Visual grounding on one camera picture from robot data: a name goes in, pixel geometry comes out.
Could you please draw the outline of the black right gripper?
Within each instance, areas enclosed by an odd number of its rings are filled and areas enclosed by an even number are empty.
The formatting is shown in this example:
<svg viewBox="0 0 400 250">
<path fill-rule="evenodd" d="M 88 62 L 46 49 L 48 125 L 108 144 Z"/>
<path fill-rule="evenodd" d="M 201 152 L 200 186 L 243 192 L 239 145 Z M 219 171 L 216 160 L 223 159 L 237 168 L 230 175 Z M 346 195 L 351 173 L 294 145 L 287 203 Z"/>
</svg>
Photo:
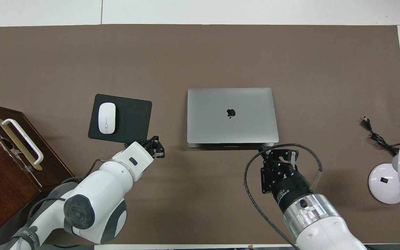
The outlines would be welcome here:
<svg viewBox="0 0 400 250">
<path fill-rule="evenodd" d="M 260 146 L 262 193 L 271 193 L 284 213 L 295 201 L 313 194 L 309 182 L 299 173 L 296 161 L 298 151 Z"/>
</svg>

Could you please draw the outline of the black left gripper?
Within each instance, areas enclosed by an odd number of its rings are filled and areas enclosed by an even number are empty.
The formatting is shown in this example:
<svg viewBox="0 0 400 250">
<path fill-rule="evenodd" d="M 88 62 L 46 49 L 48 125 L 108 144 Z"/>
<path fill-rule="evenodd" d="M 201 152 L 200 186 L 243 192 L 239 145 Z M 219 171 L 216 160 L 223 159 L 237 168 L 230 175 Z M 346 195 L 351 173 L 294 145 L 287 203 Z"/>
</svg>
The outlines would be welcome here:
<svg viewBox="0 0 400 250">
<path fill-rule="evenodd" d="M 153 136 L 148 140 L 139 140 L 138 144 L 141 145 L 149 155 L 153 155 L 153 158 L 165 158 L 165 149 L 160 146 L 160 139 L 158 136 Z"/>
</svg>

